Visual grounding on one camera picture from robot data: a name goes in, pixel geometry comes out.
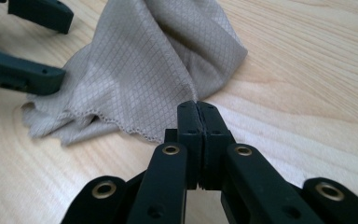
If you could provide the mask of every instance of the fabric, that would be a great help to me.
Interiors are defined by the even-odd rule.
[[[218,91],[246,54],[214,0],[110,0],[60,91],[29,95],[23,121],[63,145],[117,130],[162,142],[176,107]]]

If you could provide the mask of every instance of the crumpled cloth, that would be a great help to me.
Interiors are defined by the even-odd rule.
[[[28,95],[23,122],[63,145],[117,130],[162,142],[176,107],[222,88],[246,54],[214,0],[110,0],[61,89]]]

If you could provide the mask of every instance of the light wood surface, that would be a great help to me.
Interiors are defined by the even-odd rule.
[[[89,43],[106,0],[63,0],[69,35],[7,15],[0,50],[63,66]],[[238,142],[257,147],[289,182],[334,179],[358,194],[358,1],[219,0],[249,55],[216,105]],[[31,139],[25,94],[0,89],[0,223],[59,223],[101,175],[129,180],[157,144],[112,133],[70,147]],[[186,223],[227,223],[218,192],[187,194]]]

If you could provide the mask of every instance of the wood grain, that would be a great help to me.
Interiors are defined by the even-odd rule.
[[[0,50],[63,66],[93,36],[106,0],[63,1],[69,35],[7,15]],[[358,194],[358,1],[219,0],[249,50],[218,106],[237,141],[257,147],[289,182],[332,178]],[[0,223],[59,223],[92,178],[142,172],[156,144],[112,133],[71,147],[30,139],[25,95],[0,90]],[[190,191],[186,223],[227,223],[218,192]]]

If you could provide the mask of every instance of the cloth fold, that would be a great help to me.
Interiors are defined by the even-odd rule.
[[[117,130],[162,142],[176,107],[222,88],[246,54],[214,0],[110,0],[60,91],[29,95],[23,121],[63,145]]]

